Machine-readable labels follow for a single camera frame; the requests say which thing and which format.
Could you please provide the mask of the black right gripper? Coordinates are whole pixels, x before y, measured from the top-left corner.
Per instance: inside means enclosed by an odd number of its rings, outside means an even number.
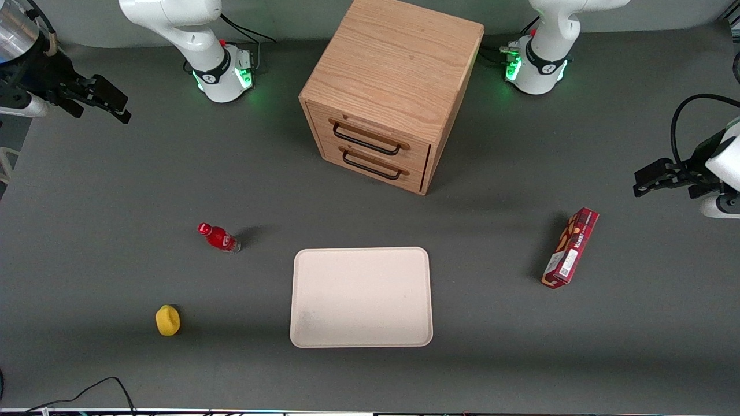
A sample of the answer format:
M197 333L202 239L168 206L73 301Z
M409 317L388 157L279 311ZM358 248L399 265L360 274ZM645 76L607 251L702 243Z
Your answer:
M61 52L46 56L27 51L16 58L16 76L16 88L22 90L17 94L21 97L17 116L44 116L52 105L80 117L87 105L108 112L122 124L130 123L128 97L99 74L92 76L90 95L85 87L88 80L76 73L71 59Z

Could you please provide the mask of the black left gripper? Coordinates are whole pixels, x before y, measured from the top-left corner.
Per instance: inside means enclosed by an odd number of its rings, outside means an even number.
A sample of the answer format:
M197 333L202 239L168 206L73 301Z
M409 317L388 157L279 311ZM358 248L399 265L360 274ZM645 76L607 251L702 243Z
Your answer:
M656 160L634 173L632 194L636 198L662 189L687 188L692 200L710 195L724 195L724 184L711 173L702 160L698 162Z

